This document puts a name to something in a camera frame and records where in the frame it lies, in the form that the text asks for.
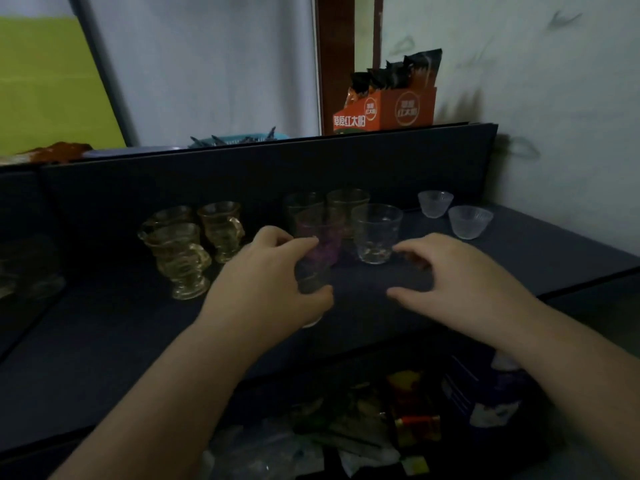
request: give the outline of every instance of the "hand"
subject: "hand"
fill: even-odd
[[[493,347],[526,330],[545,306],[489,256],[453,237],[433,233],[394,250],[421,269],[431,266],[434,286],[427,292],[389,288],[389,298]]]
[[[196,323],[225,327],[263,353],[333,306],[333,288],[300,294],[296,263],[317,246],[315,237],[293,239],[277,227],[263,227],[220,271]]]

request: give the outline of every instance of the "small clear glass bowl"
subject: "small clear glass bowl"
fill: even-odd
[[[430,219],[442,217],[451,205],[453,194],[439,190],[426,190],[418,194],[422,213]]]
[[[475,239],[484,232],[493,218],[493,212],[472,205],[459,205],[449,209],[453,233],[460,239]]]

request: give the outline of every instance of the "blue basket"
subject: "blue basket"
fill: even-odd
[[[233,136],[218,136],[222,141],[224,141],[226,144],[238,144],[240,143],[240,141],[242,141],[243,138],[246,138],[247,136],[250,136],[252,138],[256,138],[258,140],[258,142],[264,141],[267,138],[267,133],[251,133],[251,134],[236,134]],[[273,138],[274,139],[289,139],[289,137],[285,134],[282,133],[274,133],[273,134]],[[199,138],[199,140],[203,143],[208,143],[212,146],[215,146],[216,144],[213,142],[213,138]],[[190,144],[189,148],[200,148],[198,145],[194,144]]]

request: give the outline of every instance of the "pink glass cup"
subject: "pink glass cup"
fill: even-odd
[[[316,205],[296,215],[296,237],[317,237],[317,247],[307,255],[318,266],[332,266],[338,261],[344,214],[339,209]]]

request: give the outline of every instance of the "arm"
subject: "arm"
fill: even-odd
[[[333,305],[331,287],[298,293],[294,265],[315,245],[314,238],[263,228],[224,266],[196,322],[52,479],[185,478],[245,371]]]
[[[387,291],[416,313],[507,352],[604,455],[640,477],[640,360],[540,302],[473,246],[440,234],[396,245],[434,288]]]

